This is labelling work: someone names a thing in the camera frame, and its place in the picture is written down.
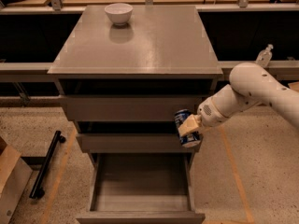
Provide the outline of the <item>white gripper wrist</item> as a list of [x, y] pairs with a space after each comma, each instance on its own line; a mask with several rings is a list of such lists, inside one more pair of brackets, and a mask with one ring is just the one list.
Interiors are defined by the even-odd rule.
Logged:
[[201, 124], [205, 127], [215, 127], [232, 115], [232, 103], [224, 96], [211, 96], [198, 106], [197, 114], [189, 115], [178, 127], [181, 137], [198, 132]]

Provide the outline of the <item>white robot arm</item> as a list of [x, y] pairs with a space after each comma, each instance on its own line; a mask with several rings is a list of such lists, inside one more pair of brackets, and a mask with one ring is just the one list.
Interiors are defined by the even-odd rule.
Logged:
[[196, 115], [189, 115], [178, 127], [180, 136], [223, 124], [238, 112], [263, 104], [272, 107], [291, 125], [299, 128], [299, 93], [281, 85], [256, 63], [236, 65], [230, 83], [205, 99]]

